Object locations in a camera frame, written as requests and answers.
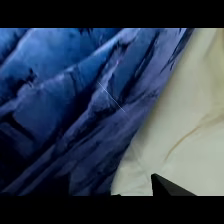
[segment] dark pointed object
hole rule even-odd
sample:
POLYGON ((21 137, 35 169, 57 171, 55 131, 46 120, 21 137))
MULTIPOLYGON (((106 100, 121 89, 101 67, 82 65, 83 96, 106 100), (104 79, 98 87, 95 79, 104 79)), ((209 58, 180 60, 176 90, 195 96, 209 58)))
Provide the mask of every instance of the dark pointed object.
POLYGON ((151 180, 153 196, 196 196, 158 174, 152 174, 151 180))

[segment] cream-colored sheet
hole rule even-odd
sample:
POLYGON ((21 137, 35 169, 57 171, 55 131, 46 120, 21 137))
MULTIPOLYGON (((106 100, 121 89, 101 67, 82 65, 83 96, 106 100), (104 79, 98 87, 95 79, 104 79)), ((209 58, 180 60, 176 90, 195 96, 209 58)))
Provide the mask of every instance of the cream-colored sheet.
POLYGON ((157 173, 196 195, 224 195, 224 30, 197 29, 134 137, 112 194, 152 195, 157 173))

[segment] thin white line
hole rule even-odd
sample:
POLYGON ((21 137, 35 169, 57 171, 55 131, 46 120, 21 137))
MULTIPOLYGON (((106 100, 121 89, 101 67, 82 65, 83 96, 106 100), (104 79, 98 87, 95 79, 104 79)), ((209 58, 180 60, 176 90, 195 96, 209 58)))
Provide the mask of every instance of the thin white line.
MULTIPOLYGON (((107 92, 107 90, 99 83, 99 85, 103 88, 103 90, 105 92, 107 92)), ((112 100, 121 108, 121 110, 123 110, 125 113, 126 111, 117 103, 117 101, 110 95, 110 93, 107 92, 107 94, 112 98, 112 100)))

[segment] beige surface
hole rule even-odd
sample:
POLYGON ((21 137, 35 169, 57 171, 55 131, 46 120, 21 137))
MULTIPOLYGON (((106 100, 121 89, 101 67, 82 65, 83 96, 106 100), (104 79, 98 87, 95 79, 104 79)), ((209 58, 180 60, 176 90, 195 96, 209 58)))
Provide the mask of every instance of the beige surface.
POLYGON ((157 173, 196 195, 224 195, 224 31, 198 29, 116 173, 112 193, 152 195, 157 173))

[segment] cream fabric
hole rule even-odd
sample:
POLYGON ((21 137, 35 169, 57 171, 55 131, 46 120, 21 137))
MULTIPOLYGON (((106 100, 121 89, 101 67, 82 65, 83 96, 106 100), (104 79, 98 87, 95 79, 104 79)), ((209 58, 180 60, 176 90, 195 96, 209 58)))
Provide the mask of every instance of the cream fabric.
POLYGON ((152 195, 157 173, 224 195, 224 30, 197 29, 117 170, 112 194, 152 195))

